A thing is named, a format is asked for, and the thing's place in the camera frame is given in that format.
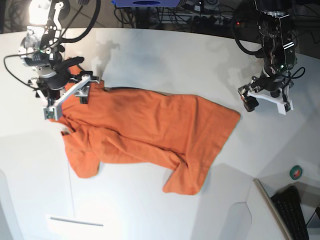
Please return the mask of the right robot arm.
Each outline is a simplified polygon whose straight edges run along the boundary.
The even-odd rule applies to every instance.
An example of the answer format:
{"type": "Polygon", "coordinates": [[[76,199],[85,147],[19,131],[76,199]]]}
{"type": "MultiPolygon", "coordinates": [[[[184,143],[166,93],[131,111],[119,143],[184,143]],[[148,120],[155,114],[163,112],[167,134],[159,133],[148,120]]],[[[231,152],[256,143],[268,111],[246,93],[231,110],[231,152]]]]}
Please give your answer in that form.
{"type": "Polygon", "coordinates": [[[88,35],[93,28],[101,9],[101,1],[96,1],[93,17],[85,31],[77,37],[65,38],[67,31],[61,21],[70,11],[67,0],[33,0],[29,5],[29,24],[22,40],[19,54],[23,64],[31,67],[38,75],[28,85],[37,91],[36,96],[42,98],[49,108],[60,99],[62,90],[69,82],[80,81],[74,77],[70,68],[84,61],[77,56],[64,59],[64,44],[77,43],[88,35]]]}

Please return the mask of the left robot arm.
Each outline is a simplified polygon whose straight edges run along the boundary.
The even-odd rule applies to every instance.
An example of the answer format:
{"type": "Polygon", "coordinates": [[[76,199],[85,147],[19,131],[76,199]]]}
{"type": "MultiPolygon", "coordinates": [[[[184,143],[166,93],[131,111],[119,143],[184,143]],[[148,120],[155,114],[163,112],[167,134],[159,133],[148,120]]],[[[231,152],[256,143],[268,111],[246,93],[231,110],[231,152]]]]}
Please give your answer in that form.
{"type": "Polygon", "coordinates": [[[276,104],[278,113],[285,115],[293,110],[289,89],[294,85],[291,71],[297,63],[288,13],[293,3],[290,0],[256,0],[254,5],[259,13],[257,28],[261,48],[246,53],[263,58],[264,65],[260,76],[253,76],[238,93],[248,112],[255,110],[258,100],[266,100],[276,104]]]}

